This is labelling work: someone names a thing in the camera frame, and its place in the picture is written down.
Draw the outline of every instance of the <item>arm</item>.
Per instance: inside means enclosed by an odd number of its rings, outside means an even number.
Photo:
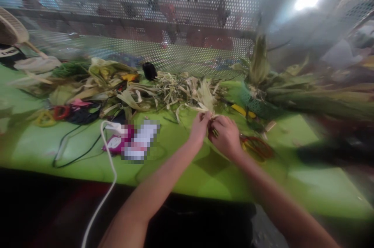
[[[247,175],[251,190],[290,247],[339,248],[324,228],[242,150],[234,121],[219,116],[212,128],[219,135],[216,138],[209,133],[209,139]]]
[[[150,219],[201,149],[209,120],[210,113],[204,117],[198,114],[188,141],[133,191],[107,229],[100,248],[143,247]]]

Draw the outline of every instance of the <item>pink packaging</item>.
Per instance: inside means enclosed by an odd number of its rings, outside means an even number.
[[[131,142],[135,135],[135,129],[133,125],[122,125],[125,129],[124,134],[122,137],[112,135],[109,140],[107,141],[109,151],[111,154],[117,155],[120,154],[123,148],[126,146],[127,143]],[[105,145],[101,148],[103,151],[106,151]]]

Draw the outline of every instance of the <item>forearm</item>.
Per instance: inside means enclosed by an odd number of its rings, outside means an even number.
[[[310,240],[310,244],[314,241],[319,247],[338,247],[324,228],[282,190],[248,154],[243,153],[235,163],[248,176],[256,199],[289,244],[302,247],[307,243],[306,240]]]
[[[128,212],[138,220],[150,220],[160,209],[199,149],[198,144],[187,141],[155,173],[133,191],[118,214],[121,211]]]

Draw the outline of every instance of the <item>white cable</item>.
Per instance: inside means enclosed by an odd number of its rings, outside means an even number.
[[[114,168],[114,165],[113,165],[113,160],[112,160],[112,156],[110,155],[110,151],[109,151],[109,147],[108,147],[108,143],[106,142],[106,139],[105,139],[105,136],[104,136],[104,131],[103,131],[103,126],[104,126],[104,123],[108,124],[108,123],[111,123],[109,121],[103,121],[100,125],[100,132],[101,132],[101,137],[102,139],[104,140],[104,146],[106,148],[106,151],[108,153],[108,157],[109,157],[109,162],[110,162],[110,166],[112,167],[112,171],[113,171],[113,175],[114,175],[114,179],[113,179],[113,183],[112,185],[110,186],[110,189],[108,190],[108,192],[106,193],[106,195],[104,196],[104,198],[102,199],[102,201],[100,202],[99,206],[97,207],[95,213],[93,214],[90,222],[88,223],[88,226],[87,226],[87,229],[86,229],[86,232],[85,232],[85,236],[83,237],[83,242],[82,242],[82,248],[86,248],[86,243],[87,243],[87,238],[88,238],[88,234],[90,233],[90,229],[91,229],[91,226],[96,218],[96,215],[98,214],[98,212],[100,211],[102,205],[104,204],[105,200],[107,199],[107,197],[109,196],[110,192],[112,191],[114,185],[116,184],[117,182],[117,172],[116,172],[116,169]]]

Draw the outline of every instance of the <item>power cord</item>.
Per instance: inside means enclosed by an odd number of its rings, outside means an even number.
[[[104,123],[106,124],[110,124],[111,122],[109,121],[103,121],[100,125],[100,133],[101,133],[101,137],[104,141],[104,146],[106,148],[106,151],[108,153],[108,157],[109,157],[109,162],[110,162],[110,166],[112,167],[112,171],[113,171],[113,183],[112,185],[110,186],[108,192],[106,193],[106,195],[104,196],[104,198],[102,199],[102,201],[100,202],[99,206],[96,208],[96,211],[95,213],[92,215],[92,218],[90,220],[90,222],[88,223],[88,226],[87,226],[87,229],[85,231],[85,236],[83,237],[83,242],[82,242],[82,246],[81,248],[86,248],[86,244],[87,244],[87,239],[88,239],[88,234],[90,233],[90,229],[91,229],[91,226],[96,218],[96,215],[98,214],[98,212],[100,211],[102,205],[104,204],[104,202],[106,201],[107,197],[109,196],[109,194],[111,193],[111,191],[113,190],[114,188],[114,185],[116,184],[117,182],[117,172],[116,172],[116,169],[114,168],[114,165],[113,165],[113,160],[112,160],[112,156],[110,154],[110,151],[109,151],[109,146],[108,146],[108,143],[106,142],[106,139],[105,139],[105,135],[104,135],[104,129],[103,129],[103,126],[104,126]]]
[[[68,133],[66,133],[66,134],[61,138],[61,141],[60,141],[60,145],[59,145],[59,147],[58,147],[57,154],[55,155],[55,158],[54,158],[53,161],[52,161],[52,166],[53,166],[54,168],[63,168],[63,167],[65,167],[65,166],[71,165],[72,163],[76,162],[76,161],[79,160],[80,158],[82,158],[82,157],[84,157],[85,155],[87,155],[87,154],[88,154],[88,153],[89,153],[89,152],[94,148],[94,146],[96,145],[96,143],[99,141],[101,135],[99,135],[99,137],[96,139],[96,141],[91,145],[91,147],[88,149],[88,151],[86,151],[84,154],[80,155],[79,157],[76,157],[75,159],[73,159],[72,161],[69,161],[68,163],[65,163],[65,164],[63,164],[63,165],[56,166],[56,162],[57,162],[58,158],[60,157],[60,155],[62,154],[62,152],[63,152],[64,149],[65,149],[64,147],[65,147],[65,145],[66,145],[66,143],[67,143],[67,139],[66,139],[66,137],[67,137],[70,133],[74,132],[75,130],[77,130],[77,129],[80,128],[80,127],[81,127],[81,125],[78,126],[77,128],[74,128],[72,131],[69,131]]]

